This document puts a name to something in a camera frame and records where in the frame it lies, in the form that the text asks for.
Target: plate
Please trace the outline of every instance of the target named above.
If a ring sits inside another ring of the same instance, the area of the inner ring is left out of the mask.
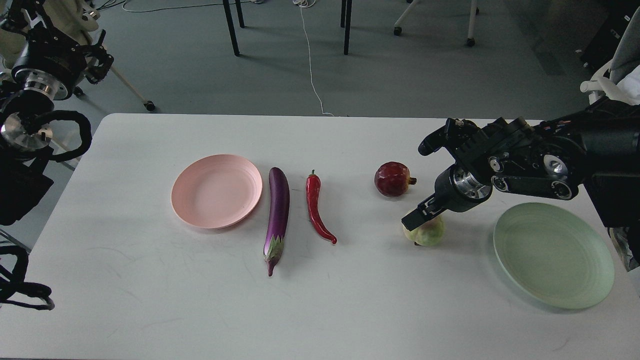
[[[244,219],[262,194],[260,172],[238,155],[218,154],[185,168],[171,190],[176,215],[188,224],[219,229]]]
[[[531,202],[507,210],[495,225],[493,247],[511,280],[548,305],[584,309],[613,287],[613,260],[602,237],[556,206]]]

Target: chair wheel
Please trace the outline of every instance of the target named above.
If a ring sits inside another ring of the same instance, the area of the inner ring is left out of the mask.
[[[145,109],[147,109],[147,111],[154,111],[156,109],[156,105],[153,101],[144,102],[143,105],[145,106]]]

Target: caster wheel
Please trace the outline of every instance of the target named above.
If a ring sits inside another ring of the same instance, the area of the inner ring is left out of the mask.
[[[82,91],[82,89],[79,86],[76,86],[74,88],[74,95],[77,97],[83,96],[84,95],[84,91]]]
[[[153,101],[147,101],[143,105],[145,106],[145,109],[147,109],[147,111],[154,111],[156,109],[156,105]]]

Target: red chili pepper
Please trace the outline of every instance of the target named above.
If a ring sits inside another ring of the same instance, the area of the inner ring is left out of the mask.
[[[338,242],[338,239],[326,229],[320,219],[318,213],[318,195],[320,195],[320,178],[314,174],[315,170],[307,178],[307,209],[309,210],[309,219],[314,225],[316,232],[323,238],[329,240],[332,244]]]

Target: eggplant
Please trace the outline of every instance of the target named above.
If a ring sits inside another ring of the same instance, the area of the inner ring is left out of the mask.
[[[284,233],[289,220],[289,183],[287,177],[279,168],[269,171],[269,227],[264,241],[264,260],[267,263],[269,276],[273,275],[273,268],[282,257],[284,249]]]

